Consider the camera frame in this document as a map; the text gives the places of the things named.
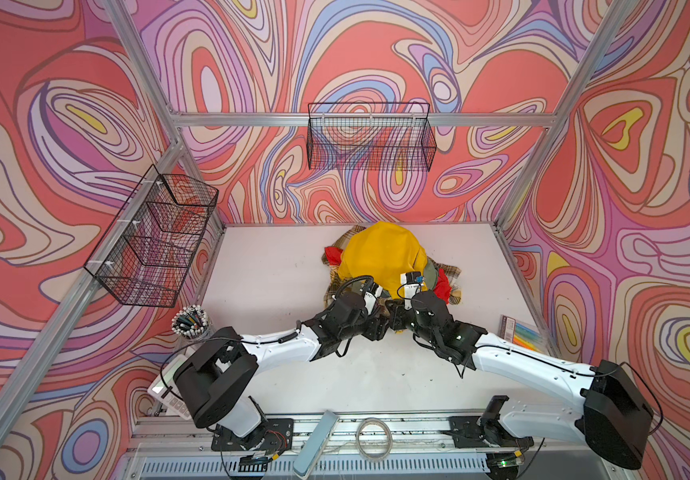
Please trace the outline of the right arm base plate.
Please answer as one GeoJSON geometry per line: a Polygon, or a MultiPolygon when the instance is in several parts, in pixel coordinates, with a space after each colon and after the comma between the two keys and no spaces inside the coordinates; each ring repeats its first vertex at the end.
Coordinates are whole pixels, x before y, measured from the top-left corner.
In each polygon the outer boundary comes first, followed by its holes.
{"type": "Polygon", "coordinates": [[[481,416],[452,416],[449,430],[456,448],[515,448],[528,450],[534,446],[532,437],[515,437],[498,420],[481,416]]]}

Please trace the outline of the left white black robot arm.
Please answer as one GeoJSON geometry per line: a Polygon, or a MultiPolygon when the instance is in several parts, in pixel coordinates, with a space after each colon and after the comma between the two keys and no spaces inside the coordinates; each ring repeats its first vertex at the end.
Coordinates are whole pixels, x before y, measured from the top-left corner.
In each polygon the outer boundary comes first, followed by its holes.
{"type": "Polygon", "coordinates": [[[358,336],[379,341],[388,323],[378,303],[347,291],[291,330],[255,336],[232,327],[217,331],[175,370],[174,385],[197,428],[220,425],[246,438],[264,422],[260,408],[244,394],[255,376],[332,354],[341,357],[346,354],[341,344],[358,336]]]}

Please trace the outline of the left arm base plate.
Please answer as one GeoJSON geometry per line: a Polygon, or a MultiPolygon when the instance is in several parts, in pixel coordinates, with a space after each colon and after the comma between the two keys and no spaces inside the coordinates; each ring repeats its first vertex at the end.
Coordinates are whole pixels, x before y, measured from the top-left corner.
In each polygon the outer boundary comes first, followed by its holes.
{"type": "Polygon", "coordinates": [[[239,437],[219,426],[213,433],[211,450],[223,452],[283,453],[293,445],[294,420],[289,417],[270,418],[260,423],[246,437],[239,437]]]}

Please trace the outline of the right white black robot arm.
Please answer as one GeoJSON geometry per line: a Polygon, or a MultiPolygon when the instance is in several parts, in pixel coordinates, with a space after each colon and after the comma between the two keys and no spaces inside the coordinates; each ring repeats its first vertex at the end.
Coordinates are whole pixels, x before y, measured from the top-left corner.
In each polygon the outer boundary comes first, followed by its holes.
{"type": "Polygon", "coordinates": [[[389,326],[409,330],[420,344],[456,366],[499,375],[552,398],[514,406],[498,423],[513,437],[583,442],[605,461],[641,468],[654,411],[622,365],[560,360],[456,320],[434,293],[386,303],[389,326]]]}

